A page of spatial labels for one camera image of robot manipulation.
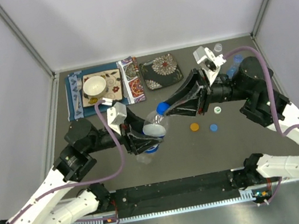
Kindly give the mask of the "red-blue label water bottle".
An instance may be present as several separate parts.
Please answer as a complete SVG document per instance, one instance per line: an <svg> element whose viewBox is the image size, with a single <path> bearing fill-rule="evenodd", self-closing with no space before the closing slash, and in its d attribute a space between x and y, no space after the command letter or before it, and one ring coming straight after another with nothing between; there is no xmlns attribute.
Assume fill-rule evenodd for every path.
<svg viewBox="0 0 299 224"><path fill-rule="evenodd" d="M165 111L169 108L169 104L166 102L160 102L156 109L146 116L143 125L143 134L163 139L167 134L169 128L169 117L165 116ZM152 162L159 144L150 147L145 152L137 155L137 161L140 163L149 164Z"/></svg>

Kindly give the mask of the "white green bottle cap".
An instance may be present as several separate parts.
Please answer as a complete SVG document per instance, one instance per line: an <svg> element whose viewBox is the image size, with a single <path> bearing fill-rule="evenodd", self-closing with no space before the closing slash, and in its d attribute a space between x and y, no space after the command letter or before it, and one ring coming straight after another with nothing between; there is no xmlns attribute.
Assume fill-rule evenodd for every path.
<svg viewBox="0 0 299 224"><path fill-rule="evenodd" d="M213 109L213 111L214 111L214 113L217 114L217 115L220 114L220 113L222 112L220 106L216 106L216 107Z"/></svg>

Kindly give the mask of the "orange bottle cap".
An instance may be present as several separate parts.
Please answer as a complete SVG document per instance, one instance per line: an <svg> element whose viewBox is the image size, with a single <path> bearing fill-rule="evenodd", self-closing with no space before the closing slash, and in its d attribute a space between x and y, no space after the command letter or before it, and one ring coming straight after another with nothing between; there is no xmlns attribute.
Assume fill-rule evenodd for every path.
<svg viewBox="0 0 299 224"><path fill-rule="evenodd" d="M193 131L193 132L198 131L199 128L200 128L200 126L199 126L199 124L197 124L197 123L191 123L191 124L190 124L190 130Z"/></svg>

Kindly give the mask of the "blue bottle cap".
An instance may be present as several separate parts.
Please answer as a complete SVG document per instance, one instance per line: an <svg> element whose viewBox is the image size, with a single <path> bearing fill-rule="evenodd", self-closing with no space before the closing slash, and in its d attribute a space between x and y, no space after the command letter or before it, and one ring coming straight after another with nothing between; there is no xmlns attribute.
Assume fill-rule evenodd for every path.
<svg viewBox="0 0 299 224"><path fill-rule="evenodd" d="M218 129L219 129L216 124L211 124L209 128L212 132L218 131Z"/></svg>

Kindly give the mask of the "green label water bottle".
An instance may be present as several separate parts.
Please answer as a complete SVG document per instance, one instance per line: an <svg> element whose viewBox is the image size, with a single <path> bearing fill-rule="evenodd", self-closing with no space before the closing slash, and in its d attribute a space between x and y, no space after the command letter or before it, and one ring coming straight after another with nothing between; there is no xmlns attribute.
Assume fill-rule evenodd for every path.
<svg viewBox="0 0 299 224"><path fill-rule="evenodd" d="M215 55L220 55L223 52L223 45L221 43L217 43L214 45L213 52Z"/></svg>

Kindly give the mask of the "blue label water bottle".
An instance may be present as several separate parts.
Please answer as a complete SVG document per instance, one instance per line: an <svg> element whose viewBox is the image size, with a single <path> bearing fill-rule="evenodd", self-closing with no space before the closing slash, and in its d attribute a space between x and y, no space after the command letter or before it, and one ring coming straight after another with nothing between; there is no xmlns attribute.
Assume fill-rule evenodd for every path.
<svg viewBox="0 0 299 224"><path fill-rule="evenodd" d="M238 54L234 56L233 63L228 69L228 71L226 72L226 75L229 77L229 79L232 79L235 73L237 73L237 70L239 69L242 60L243 60L242 55Z"/></svg>

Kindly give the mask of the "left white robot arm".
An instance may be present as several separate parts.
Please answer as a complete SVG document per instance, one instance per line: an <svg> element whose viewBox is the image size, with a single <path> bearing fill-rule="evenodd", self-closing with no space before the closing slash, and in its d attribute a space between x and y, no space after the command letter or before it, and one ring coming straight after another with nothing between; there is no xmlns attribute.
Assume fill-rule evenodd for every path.
<svg viewBox="0 0 299 224"><path fill-rule="evenodd" d="M166 128L148 118L141 119L125 105L117 103L107 110L108 118L99 113L103 129L95 128L86 119L76 120L66 135L67 146L56 159L47 176L25 205L0 224L73 224L87 214L105 211L111 196L104 182L117 177L126 164L126 153L153 153L166 135ZM120 165L117 171L103 178L84 181L96 165L92 153L115 147Z"/></svg>

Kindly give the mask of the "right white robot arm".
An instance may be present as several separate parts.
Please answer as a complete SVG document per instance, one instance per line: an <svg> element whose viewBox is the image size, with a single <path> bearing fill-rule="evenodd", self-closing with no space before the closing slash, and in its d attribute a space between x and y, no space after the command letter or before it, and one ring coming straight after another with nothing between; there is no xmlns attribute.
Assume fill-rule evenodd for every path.
<svg viewBox="0 0 299 224"><path fill-rule="evenodd" d="M273 71L262 58L245 58L233 78L212 77L206 69L193 69L185 83L166 101L166 115L204 114L210 103L244 101L240 112L250 121L299 145L299 108L274 90ZM259 183L265 178L299 179L299 156L272 156L253 153L244 161L244 182Z"/></svg>

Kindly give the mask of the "beige floral square plate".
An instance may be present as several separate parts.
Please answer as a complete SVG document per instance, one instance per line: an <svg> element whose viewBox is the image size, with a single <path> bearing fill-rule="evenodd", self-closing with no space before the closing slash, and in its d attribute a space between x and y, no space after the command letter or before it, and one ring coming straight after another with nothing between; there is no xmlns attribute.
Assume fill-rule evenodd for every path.
<svg viewBox="0 0 299 224"><path fill-rule="evenodd" d="M107 82L107 90L104 96L100 98L87 98L82 90L82 103L84 108L93 106L98 100L101 100L102 98L109 98L113 101L120 101L123 99L122 76L119 69L105 70L98 73L85 75L83 76L82 84L84 81L93 76L103 77Z"/></svg>

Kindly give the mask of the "blue patterned placemat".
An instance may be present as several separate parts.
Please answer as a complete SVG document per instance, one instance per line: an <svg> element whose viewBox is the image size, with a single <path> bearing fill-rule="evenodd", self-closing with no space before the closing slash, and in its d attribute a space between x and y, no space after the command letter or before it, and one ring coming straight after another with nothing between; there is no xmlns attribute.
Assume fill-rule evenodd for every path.
<svg viewBox="0 0 299 224"><path fill-rule="evenodd" d="M85 108L83 107L82 92L80 94L79 110L77 114L75 113L77 97L76 79L83 79L83 76L88 74L98 73L100 71L111 69L119 69L122 76L123 99L118 102L121 102L122 104L128 106L146 100L146 95L144 93L143 85L140 81L140 75L136 64L136 58L128 57L117 62L95 66L85 70L79 70L70 73L64 80L68 104L68 121L72 122L79 118L86 118L96 114L94 106Z"/></svg>

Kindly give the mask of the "cream ceramic bowl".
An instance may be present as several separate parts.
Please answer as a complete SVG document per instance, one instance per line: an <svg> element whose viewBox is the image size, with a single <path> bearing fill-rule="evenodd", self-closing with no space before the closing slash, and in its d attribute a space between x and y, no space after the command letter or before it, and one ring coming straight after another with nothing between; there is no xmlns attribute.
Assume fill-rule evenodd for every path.
<svg viewBox="0 0 299 224"><path fill-rule="evenodd" d="M107 82L101 76L93 76L83 82L82 90L87 98L100 98L107 90Z"/></svg>

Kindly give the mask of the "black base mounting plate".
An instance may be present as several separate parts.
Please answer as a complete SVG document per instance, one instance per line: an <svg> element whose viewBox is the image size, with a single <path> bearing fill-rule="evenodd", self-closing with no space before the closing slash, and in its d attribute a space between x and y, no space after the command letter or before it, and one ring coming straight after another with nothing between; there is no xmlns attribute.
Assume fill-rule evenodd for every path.
<svg viewBox="0 0 299 224"><path fill-rule="evenodd" d="M128 218L234 198L253 185L244 170L226 170L119 189L111 196L119 216Z"/></svg>

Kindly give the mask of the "silver fork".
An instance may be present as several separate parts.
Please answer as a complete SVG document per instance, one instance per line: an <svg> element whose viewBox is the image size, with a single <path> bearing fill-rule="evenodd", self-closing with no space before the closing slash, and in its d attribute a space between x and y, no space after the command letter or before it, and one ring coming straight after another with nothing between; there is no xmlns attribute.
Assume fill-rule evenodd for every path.
<svg viewBox="0 0 299 224"><path fill-rule="evenodd" d="M80 101L80 94L82 92L82 79L77 78L76 79L76 89L77 89L77 97L76 97L76 105L75 105L75 113L78 113L79 110L79 101Z"/></svg>

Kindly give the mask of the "aluminium slotted rail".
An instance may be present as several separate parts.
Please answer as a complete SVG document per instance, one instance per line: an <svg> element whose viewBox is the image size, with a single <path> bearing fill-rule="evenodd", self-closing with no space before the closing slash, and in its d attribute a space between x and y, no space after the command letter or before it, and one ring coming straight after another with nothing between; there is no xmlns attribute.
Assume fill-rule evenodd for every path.
<svg viewBox="0 0 299 224"><path fill-rule="evenodd" d="M150 185L108 191L94 186L80 196L61 203L50 212L55 224L75 222L109 224L160 214L181 213L241 196L250 186L267 185L267 195L253 194L249 200L270 200L277 191L272 182L299 179L299 156L251 156L244 168L174 179Z"/></svg>

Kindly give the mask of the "left aluminium corner post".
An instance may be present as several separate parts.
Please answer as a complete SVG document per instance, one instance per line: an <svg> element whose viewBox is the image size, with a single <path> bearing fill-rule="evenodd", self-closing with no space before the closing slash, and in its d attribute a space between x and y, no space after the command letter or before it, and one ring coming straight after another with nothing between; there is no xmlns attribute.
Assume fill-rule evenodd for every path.
<svg viewBox="0 0 299 224"><path fill-rule="evenodd" d="M19 43L26 49L27 53L31 58L37 63L37 65L44 70L44 72L51 78L55 77L55 72L50 68L48 63L43 59L43 57L38 53L36 48L30 43L29 39L24 35L22 30L17 26L17 24L12 20L7 11L0 4L0 19L9 28L11 33L19 40Z"/></svg>

